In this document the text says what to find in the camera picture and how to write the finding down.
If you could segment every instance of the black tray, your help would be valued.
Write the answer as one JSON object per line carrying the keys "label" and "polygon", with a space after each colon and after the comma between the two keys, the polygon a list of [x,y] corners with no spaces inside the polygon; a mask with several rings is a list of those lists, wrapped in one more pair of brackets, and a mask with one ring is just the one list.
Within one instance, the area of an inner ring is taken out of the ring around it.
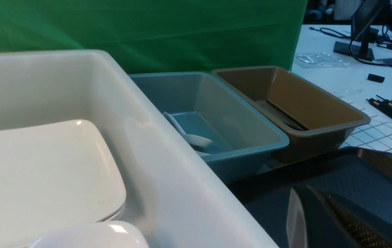
{"label": "black tray", "polygon": [[338,194],[392,225],[391,153],[347,147],[228,187],[279,247],[288,248],[287,206],[296,185]]}

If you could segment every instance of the stack of white plates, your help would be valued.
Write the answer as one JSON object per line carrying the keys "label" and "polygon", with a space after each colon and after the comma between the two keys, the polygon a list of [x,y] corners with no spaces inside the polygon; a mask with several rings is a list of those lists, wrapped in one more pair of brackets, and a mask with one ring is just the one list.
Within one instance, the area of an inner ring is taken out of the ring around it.
{"label": "stack of white plates", "polygon": [[117,165],[91,122],[0,131],[0,248],[118,218],[125,197]]}

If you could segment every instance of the grid pattern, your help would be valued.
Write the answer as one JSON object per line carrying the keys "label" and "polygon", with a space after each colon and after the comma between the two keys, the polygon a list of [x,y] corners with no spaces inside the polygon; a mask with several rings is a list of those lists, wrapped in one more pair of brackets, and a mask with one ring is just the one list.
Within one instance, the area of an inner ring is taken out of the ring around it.
{"label": "grid pattern", "polygon": [[357,146],[392,153],[392,120],[373,107],[372,110],[367,106],[358,105],[354,102],[348,103],[366,113],[372,121],[370,124],[357,127],[340,148]]}

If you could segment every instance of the wire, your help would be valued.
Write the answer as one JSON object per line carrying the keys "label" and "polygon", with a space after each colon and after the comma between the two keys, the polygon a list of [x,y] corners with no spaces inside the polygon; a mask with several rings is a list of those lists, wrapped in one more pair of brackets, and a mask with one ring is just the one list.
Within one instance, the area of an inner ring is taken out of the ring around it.
{"label": "wire", "polygon": [[381,33],[382,36],[378,37],[377,39],[377,44],[391,44],[392,45],[392,39],[387,35],[389,31],[389,27],[387,25],[383,25],[381,28]]}
{"label": "wire", "polygon": [[309,27],[309,29],[318,31],[318,32],[320,32],[320,33],[324,33],[324,34],[326,34],[326,35],[329,35],[329,36],[332,36],[332,37],[335,37],[335,38],[350,39],[350,36],[345,35],[345,34],[343,34],[343,33],[340,33],[340,32],[338,32],[338,31],[336,31],[336,30],[327,28],[327,27],[322,27],[322,28],[319,28],[319,29],[316,29],[316,28],[313,28],[313,27]]}
{"label": "wire", "polygon": [[349,43],[349,51],[350,51],[350,55],[358,62],[363,63],[363,64],[368,64],[368,65],[377,65],[377,66],[387,66],[387,67],[392,67],[392,64],[383,64],[383,63],[371,63],[371,62],[367,62],[367,61],[362,61],[359,58],[357,58],[352,51],[352,43],[353,43],[353,39],[350,40]]}

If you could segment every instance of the computer monitor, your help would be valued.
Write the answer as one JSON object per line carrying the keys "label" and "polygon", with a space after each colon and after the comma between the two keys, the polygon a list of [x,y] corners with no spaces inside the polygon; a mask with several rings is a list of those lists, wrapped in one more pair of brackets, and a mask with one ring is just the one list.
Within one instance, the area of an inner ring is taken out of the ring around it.
{"label": "computer monitor", "polygon": [[[369,48],[370,24],[388,3],[389,0],[365,0],[353,14],[350,38],[361,38],[361,46],[352,44],[352,52],[357,58],[366,61],[375,59],[372,49]],[[335,42],[334,52],[351,56],[349,44],[339,41]]]}

